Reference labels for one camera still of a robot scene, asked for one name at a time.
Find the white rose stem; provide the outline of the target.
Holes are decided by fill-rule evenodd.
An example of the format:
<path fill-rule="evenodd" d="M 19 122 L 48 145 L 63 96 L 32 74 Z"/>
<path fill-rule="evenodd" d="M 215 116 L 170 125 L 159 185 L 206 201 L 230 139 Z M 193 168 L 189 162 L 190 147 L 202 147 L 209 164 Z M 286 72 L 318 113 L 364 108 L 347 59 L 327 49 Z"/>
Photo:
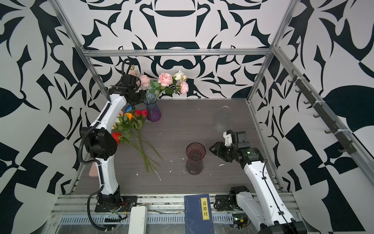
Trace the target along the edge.
<path fill-rule="evenodd" d="M 173 79 L 176 81 L 181 80 L 183 77 L 185 77 L 185 74 L 181 70 L 179 70 L 173 75 Z"/>

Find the purple blue glass vase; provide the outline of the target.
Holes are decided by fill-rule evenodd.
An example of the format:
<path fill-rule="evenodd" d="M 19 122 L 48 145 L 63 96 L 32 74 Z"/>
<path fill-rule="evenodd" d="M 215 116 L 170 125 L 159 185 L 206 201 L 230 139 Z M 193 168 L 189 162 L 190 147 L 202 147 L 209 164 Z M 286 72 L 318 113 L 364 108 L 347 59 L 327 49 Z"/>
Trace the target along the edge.
<path fill-rule="evenodd" d="M 162 114 L 157 105 L 158 98 L 156 94 L 147 93 L 144 104 L 146 105 L 147 118 L 151 122 L 157 122 L 161 119 Z"/>

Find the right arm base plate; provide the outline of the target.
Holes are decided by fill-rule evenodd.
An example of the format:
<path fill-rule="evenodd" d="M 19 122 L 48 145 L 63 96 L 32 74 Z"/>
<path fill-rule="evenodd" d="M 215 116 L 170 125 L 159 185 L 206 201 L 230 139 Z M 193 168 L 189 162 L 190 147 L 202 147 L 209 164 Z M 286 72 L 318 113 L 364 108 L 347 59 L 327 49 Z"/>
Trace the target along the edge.
<path fill-rule="evenodd" d="M 229 195 L 216 195 L 213 207 L 217 211 L 241 210 L 241 208 L 230 198 Z"/>

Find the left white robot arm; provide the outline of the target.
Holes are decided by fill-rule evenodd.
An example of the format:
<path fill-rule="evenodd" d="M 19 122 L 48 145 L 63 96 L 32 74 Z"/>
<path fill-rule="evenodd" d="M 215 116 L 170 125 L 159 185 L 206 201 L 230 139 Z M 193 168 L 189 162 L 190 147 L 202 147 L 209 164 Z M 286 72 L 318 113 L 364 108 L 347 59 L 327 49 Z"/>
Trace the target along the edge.
<path fill-rule="evenodd" d="M 96 164 L 98 171 L 99 190 L 89 195 L 87 214 L 92 226 L 100 231 L 108 232 L 114 227 L 97 225 L 91 216 L 89 205 L 91 198 L 97 197 L 99 205 L 102 205 L 106 211 L 116 213 L 120 209 L 122 198 L 114 166 L 118 143 L 112 136 L 112 127 L 127 103 L 136 105 L 145 99 L 145 92 L 137 93 L 140 85 L 141 81 L 138 77 L 130 74 L 122 75 L 118 83 L 107 89 L 108 101 L 98 118 L 80 131 L 78 160 L 84 165 Z"/>

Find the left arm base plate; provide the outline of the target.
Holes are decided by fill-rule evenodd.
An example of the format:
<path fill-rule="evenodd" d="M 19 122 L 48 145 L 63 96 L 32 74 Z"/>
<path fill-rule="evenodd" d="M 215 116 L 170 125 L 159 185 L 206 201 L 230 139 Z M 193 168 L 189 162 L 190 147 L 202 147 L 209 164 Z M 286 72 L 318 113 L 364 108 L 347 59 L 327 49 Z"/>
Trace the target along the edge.
<path fill-rule="evenodd" d="M 114 196 L 98 195 L 94 211 L 96 213 L 107 213 L 116 209 L 118 212 L 129 212 L 132 207 L 136 206 L 137 199 L 137 196 L 121 196 L 115 198 Z"/>

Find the dark maroon glass vase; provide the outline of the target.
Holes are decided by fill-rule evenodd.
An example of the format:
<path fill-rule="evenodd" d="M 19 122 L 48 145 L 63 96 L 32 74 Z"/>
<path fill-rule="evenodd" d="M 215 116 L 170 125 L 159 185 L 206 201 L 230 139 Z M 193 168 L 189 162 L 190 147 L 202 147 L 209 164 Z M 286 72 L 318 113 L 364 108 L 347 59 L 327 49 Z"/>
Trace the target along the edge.
<path fill-rule="evenodd" d="M 186 170 L 191 175 L 198 175 L 203 170 L 203 159 L 206 156 L 205 147 L 197 142 L 193 142 L 186 148 Z"/>

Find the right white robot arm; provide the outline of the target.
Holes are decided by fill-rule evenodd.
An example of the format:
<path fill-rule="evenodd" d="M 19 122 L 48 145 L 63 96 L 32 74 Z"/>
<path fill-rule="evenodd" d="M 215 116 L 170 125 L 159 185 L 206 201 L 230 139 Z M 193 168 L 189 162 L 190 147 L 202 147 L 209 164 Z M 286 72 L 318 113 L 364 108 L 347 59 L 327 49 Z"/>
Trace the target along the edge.
<path fill-rule="evenodd" d="M 267 160 L 258 148 L 250 147 L 244 131 L 228 130 L 224 141 L 218 141 L 209 151 L 225 162 L 236 161 L 251 181 L 258 201 L 245 186 L 232 187 L 232 204 L 242 209 L 259 234 L 306 234 L 302 221 L 296 221 L 280 198 L 267 170 Z"/>

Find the twin pink peony stem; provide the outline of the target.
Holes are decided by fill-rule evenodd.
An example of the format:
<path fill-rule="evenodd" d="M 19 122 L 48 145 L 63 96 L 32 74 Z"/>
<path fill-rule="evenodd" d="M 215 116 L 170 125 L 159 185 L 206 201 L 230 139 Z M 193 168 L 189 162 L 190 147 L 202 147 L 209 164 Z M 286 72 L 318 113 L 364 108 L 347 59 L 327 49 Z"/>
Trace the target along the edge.
<path fill-rule="evenodd" d="M 151 79 L 147 75 L 140 75 L 139 71 L 134 65 L 130 67 L 129 74 L 137 77 L 137 85 L 139 86 L 138 91 L 148 92 L 151 84 Z"/>

